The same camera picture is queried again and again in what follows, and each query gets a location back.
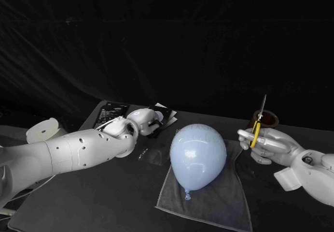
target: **scissors blade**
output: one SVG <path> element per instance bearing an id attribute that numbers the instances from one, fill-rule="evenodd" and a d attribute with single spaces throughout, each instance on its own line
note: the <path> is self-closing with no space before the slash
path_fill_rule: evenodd
<path id="1" fill-rule="evenodd" d="M 262 105 L 261 105 L 261 110 L 260 110 L 258 120 L 262 118 L 262 113 L 264 113 L 265 103 L 267 103 L 267 95 L 265 95 L 265 97 L 264 97 L 264 101 L 262 101 Z"/>

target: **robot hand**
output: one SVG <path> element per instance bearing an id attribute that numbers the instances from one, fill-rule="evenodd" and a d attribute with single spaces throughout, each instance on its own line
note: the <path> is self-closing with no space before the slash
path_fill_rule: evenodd
<path id="1" fill-rule="evenodd" d="M 252 129 L 239 130 L 241 147 L 248 150 L 249 140 L 254 140 Z M 260 138 L 251 156 L 260 164 L 275 163 L 291 167 L 294 158 L 306 151 L 291 136 L 275 129 L 261 129 Z"/>

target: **scissors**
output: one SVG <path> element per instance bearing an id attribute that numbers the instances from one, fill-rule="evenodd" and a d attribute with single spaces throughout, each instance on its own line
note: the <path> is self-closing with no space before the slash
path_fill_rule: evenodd
<path id="1" fill-rule="evenodd" d="M 249 141 L 249 147 L 251 148 L 255 147 L 257 140 L 258 140 L 258 137 L 260 137 L 261 118 L 264 116 L 262 113 L 264 113 L 265 103 L 267 103 L 267 95 L 264 97 L 264 101 L 262 101 L 262 105 L 261 105 L 261 110 L 260 110 L 260 114 L 258 114 L 258 120 L 255 121 L 254 127 L 252 127 L 254 141 Z"/>

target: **black background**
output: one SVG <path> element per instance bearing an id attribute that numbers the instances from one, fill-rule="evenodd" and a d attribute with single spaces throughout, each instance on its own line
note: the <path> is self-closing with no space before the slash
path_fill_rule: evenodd
<path id="1" fill-rule="evenodd" d="M 0 105 L 82 122 L 106 99 L 334 130 L 330 5 L 0 0 Z"/>

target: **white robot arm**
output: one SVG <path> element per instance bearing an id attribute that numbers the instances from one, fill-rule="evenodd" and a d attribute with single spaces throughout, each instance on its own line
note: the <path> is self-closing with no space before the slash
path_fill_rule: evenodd
<path id="1" fill-rule="evenodd" d="M 254 140 L 249 130 L 239 130 L 241 146 L 248 149 Z M 324 204 L 334 206 L 334 154 L 306 150 L 285 133 L 275 129 L 261 129 L 251 156 L 260 164 L 287 166 L 274 174 L 285 191 L 304 187 L 308 194 Z"/>
<path id="2" fill-rule="evenodd" d="M 134 111 L 127 119 L 106 123 L 104 131 L 90 129 L 59 138 L 15 147 L 0 147 L 0 208 L 16 194 L 42 179 L 126 157 L 134 150 L 139 134 L 160 126 L 152 109 Z"/>

